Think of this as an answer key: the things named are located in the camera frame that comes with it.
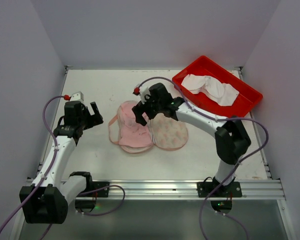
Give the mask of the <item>pink bra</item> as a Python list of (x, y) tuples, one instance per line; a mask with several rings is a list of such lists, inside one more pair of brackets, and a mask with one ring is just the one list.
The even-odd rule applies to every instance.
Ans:
[(117, 111), (119, 125), (119, 145), (131, 148), (145, 148), (153, 144), (152, 135), (147, 126), (136, 122), (132, 108), (136, 101), (123, 102)]

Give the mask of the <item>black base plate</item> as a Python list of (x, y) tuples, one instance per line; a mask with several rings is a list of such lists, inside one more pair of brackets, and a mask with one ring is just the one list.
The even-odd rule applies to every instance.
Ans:
[(108, 181), (94, 181), (92, 190), (101, 190), (91, 193), (90, 196), (94, 198), (107, 198), (109, 196), (109, 185)]
[[(215, 178), (207, 177), (204, 181), (196, 183), (196, 190), (199, 198), (205, 198), (212, 192), (219, 182)], [(230, 184), (224, 186), (221, 185), (210, 198), (241, 198), (243, 196), (241, 185), (238, 181), (233, 180)]]

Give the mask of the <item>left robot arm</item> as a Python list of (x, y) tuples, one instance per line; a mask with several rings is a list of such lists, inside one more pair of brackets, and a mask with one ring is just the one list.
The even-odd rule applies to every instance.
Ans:
[(80, 100), (64, 105), (64, 115), (52, 132), (53, 144), (36, 178), (19, 192), (22, 211), (28, 224), (62, 224), (75, 198), (93, 189), (90, 172), (72, 172), (66, 182), (62, 177), (68, 161), (85, 130), (101, 125), (103, 117), (91, 102), (93, 114)]

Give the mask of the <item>white bra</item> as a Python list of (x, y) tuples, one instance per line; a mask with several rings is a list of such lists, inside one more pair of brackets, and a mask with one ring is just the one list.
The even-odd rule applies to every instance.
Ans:
[(192, 94), (205, 94), (210, 100), (222, 107), (232, 106), (240, 94), (231, 84), (222, 83), (209, 75), (188, 74), (182, 80), (181, 86)]

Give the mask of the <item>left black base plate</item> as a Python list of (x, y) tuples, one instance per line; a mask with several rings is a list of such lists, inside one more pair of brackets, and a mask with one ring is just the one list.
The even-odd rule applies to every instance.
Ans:
[(108, 181), (94, 181), (92, 190), (101, 190), (91, 193), (90, 196), (94, 198), (107, 198), (109, 196), (109, 185)]

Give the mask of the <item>floral fabric laundry bag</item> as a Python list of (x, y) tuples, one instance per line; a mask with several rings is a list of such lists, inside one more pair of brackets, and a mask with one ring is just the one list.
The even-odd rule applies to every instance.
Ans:
[(148, 147), (133, 148), (119, 145), (120, 128), (116, 115), (108, 122), (108, 137), (110, 142), (121, 147), (129, 154), (140, 154), (148, 151), (153, 146), (165, 151), (176, 151), (186, 145), (189, 139), (188, 129), (185, 123), (165, 117), (162, 113), (156, 115), (152, 120), (143, 114), (147, 126), (152, 135), (152, 145)]

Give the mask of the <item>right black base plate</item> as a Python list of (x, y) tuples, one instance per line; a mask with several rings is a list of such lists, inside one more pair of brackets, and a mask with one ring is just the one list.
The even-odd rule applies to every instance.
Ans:
[[(199, 198), (205, 198), (212, 192), (219, 182), (215, 178), (207, 177), (204, 181), (196, 183), (196, 190)], [(243, 196), (241, 185), (238, 181), (233, 180), (230, 184), (224, 186), (221, 185), (210, 198), (241, 198)]]

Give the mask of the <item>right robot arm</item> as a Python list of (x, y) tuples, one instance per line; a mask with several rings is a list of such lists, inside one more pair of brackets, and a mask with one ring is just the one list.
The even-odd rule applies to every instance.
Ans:
[(213, 182), (228, 188), (234, 181), (235, 166), (247, 152), (251, 139), (241, 120), (227, 120), (223, 116), (213, 115), (187, 102), (184, 97), (172, 97), (162, 83), (151, 87), (137, 86), (133, 94), (140, 96), (140, 101), (132, 108), (135, 121), (145, 126), (158, 114), (190, 124), (215, 140), (216, 152), (220, 159)]

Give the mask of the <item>red plastic tray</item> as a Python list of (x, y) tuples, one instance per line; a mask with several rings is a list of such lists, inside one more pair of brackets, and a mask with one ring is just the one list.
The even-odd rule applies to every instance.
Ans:
[[(238, 97), (231, 106), (220, 106), (202, 92), (193, 94), (182, 86), (182, 81), (188, 74), (211, 76), (221, 83), (230, 84), (239, 92)], [(204, 55), (177, 73), (172, 81), (178, 85), (184, 96), (197, 107), (229, 118), (233, 116), (245, 117), (263, 98), (260, 92)]]

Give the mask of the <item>aluminium front rail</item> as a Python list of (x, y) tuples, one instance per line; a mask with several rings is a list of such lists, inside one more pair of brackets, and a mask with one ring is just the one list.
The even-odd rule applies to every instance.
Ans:
[[(107, 198), (98, 200), (203, 200), (198, 197), (199, 180), (103, 180), (109, 182)], [(242, 197), (212, 197), (212, 200), (284, 200), (280, 180), (235, 180), (240, 183)]]

